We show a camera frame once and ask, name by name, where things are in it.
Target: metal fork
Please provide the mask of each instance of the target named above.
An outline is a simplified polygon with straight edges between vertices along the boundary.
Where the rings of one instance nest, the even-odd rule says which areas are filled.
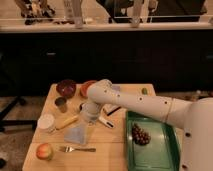
[[[73,148],[71,146],[60,146],[59,150],[62,151],[62,152],[65,152],[65,153],[72,152],[74,150],[96,152],[95,148]]]

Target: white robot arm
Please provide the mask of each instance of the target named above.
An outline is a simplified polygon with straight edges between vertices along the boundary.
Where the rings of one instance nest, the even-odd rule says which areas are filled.
[[[104,104],[115,104],[183,129],[180,171],[213,171],[213,98],[189,102],[113,90],[101,80],[87,90],[82,117],[95,122]]]

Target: red bowl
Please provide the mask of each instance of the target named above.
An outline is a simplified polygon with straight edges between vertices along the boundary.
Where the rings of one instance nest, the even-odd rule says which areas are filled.
[[[87,98],[87,89],[90,85],[92,85],[93,83],[97,82],[96,80],[89,80],[86,81],[82,84],[81,88],[80,88],[80,94],[81,96]]]
[[[72,98],[76,92],[76,82],[70,79],[60,81],[56,86],[57,92],[65,98]]]

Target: red apple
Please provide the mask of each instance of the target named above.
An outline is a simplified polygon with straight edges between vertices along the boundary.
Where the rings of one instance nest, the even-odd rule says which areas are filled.
[[[53,157],[53,148],[49,143],[40,144],[36,149],[36,156],[40,160],[51,160]]]

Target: red grapes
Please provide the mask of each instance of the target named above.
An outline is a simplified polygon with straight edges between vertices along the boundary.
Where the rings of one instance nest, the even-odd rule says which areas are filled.
[[[149,133],[141,129],[140,126],[136,123],[134,123],[132,126],[132,138],[133,141],[139,145],[149,144],[151,140]]]

